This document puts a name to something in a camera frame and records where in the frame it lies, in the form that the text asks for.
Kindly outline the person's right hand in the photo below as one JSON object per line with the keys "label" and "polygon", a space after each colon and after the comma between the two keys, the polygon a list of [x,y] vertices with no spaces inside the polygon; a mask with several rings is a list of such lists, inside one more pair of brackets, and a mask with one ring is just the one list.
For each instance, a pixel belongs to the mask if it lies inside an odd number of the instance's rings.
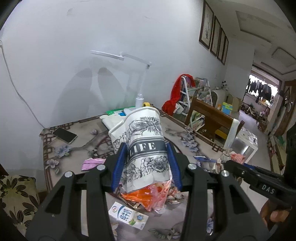
{"label": "person's right hand", "polygon": [[267,200],[260,210],[260,216],[266,226],[269,223],[284,222],[290,213],[290,209],[276,210],[277,205]]}

